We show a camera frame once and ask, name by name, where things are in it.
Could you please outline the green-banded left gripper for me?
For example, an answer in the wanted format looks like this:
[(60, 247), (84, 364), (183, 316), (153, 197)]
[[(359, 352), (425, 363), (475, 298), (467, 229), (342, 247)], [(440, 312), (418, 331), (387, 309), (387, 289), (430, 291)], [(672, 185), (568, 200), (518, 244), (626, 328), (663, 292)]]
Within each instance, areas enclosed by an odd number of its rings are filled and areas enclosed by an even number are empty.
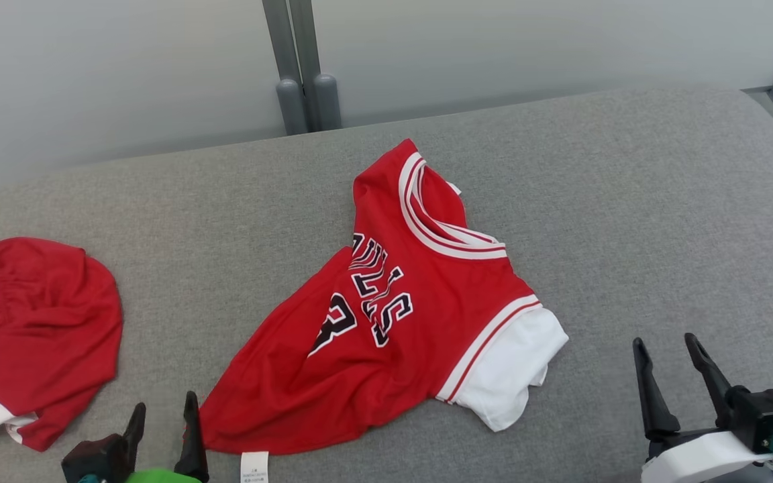
[[(138, 446), (144, 436), (146, 405), (135, 405), (131, 419), (123, 432), (123, 468), (135, 470), (138, 458)], [(185, 395), (183, 411), (185, 430), (182, 436), (182, 450), (174, 471), (153, 468), (132, 473), (126, 483), (202, 483), (209, 482), (207, 450), (203, 441), (199, 398), (193, 391)]]

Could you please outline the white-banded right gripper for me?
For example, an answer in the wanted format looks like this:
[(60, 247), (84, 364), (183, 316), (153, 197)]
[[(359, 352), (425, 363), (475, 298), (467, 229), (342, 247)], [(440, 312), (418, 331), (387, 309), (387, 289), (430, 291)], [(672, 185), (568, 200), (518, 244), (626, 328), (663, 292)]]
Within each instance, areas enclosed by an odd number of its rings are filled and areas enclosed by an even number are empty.
[[(731, 409), (726, 394), (732, 386), (696, 334), (685, 334), (685, 347), (711, 397), (717, 416), (715, 426), (728, 426)], [(669, 411), (641, 337), (633, 339), (633, 358), (644, 436), (650, 442), (660, 442), (680, 431), (679, 421)], [(650, 459), (642, 466), (641, 481), (773, 482), (773, 436), (768, 443), (767, 453), (756, 453), (732, 432), (706, 434)]]

